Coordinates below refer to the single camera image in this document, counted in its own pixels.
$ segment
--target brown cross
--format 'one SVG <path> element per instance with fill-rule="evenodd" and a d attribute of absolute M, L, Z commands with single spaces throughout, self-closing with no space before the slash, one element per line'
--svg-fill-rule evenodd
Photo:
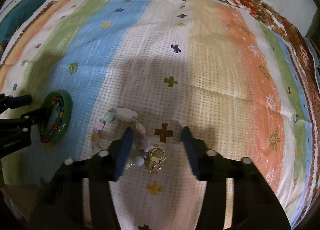
<path fill-rule="evenodd" d="M 178 15 L 177 17 L 180 17 L 180 18 L 184 18 L 184 17 L 187 17 L 188 15 L 184 15 L 183 13 L 181 13 L 180 15 Z"/>
<path fill-rule="evenodd" d="M 155 129 L 155 135 L 160 136 L 160 142 L 167 142 L 167 137 L 173 136 L 173 131 L 167 131 L 168 124 L 163 123 L 161 129 Z"/>

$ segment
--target bed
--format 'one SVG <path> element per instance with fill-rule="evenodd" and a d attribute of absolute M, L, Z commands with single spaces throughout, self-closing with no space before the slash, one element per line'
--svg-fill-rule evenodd
<path fill-rule="evenodd" d="M 318 197 L 314 60 L 297 28 L 261 0 L 47 0 L 0 62 L 1 92 L 33 102 L 1 118 L 38 108 L 57 89 L 73 100 L 66 135 L 42 143 L 32 129 L 32 145 L 2 159 L 7 185 L 43 187 L 66 158 L 107 148 L 127 123 L 107 123 L 98 146 L 92 132 L 125 107 L 168 157 L 158 174 L 131 167 L 110 185 L 122 229 L 195 228 L 205 183 L 189 167 L 185 125 L 226 158 L 250 157 L 292 228 Z M 232 200 L 229 180 L 225 228 Z M 90 226 L 88 189 L 84 216 Z"/>

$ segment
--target pink bead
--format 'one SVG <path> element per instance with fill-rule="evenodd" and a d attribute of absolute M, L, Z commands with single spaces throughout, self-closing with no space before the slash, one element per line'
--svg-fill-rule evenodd
<path fill-rule="evenodd" d="M 146 153 L 150 151 L 153 148 L 153 145 L 151 144 L 151 141 L 142 139 L 141 140 L 141 149 Z"/>
<path fill-rule="evenodd" d="M 104 127 L 104 125 L 105 125 L 105 123 L 99 121 L 99 122 L 97 122 L 97 124 L 96 124 L 96 128 L 99 129 L 99 130 L 102 130 L 102 128 Z"/>

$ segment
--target teal bead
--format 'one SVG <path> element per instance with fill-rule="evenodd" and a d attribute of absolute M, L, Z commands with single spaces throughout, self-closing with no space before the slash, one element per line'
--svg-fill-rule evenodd
<path fill-rule="evenodd" d="M 111 112 L 106 112 L 104 114 L 104 119 L 106 120 L 106 122 L 112 122 L 114 120 L 114 116 L 113 113 Z"/>
<path fill-rule="evenodd" d="M 62 123 L 62 119 L 60 117 L 56 118 L 56 124 L 60 125 Z"/>

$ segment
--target yellow star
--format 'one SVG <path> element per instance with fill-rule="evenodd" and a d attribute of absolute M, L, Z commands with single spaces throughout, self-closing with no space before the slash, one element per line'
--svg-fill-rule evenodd
<path fill-rule="evenodd" d="M 103 22 L 103 24 L 101 25 L 102 28 L 108 28 L 112 25 L 111 22 Z"/>

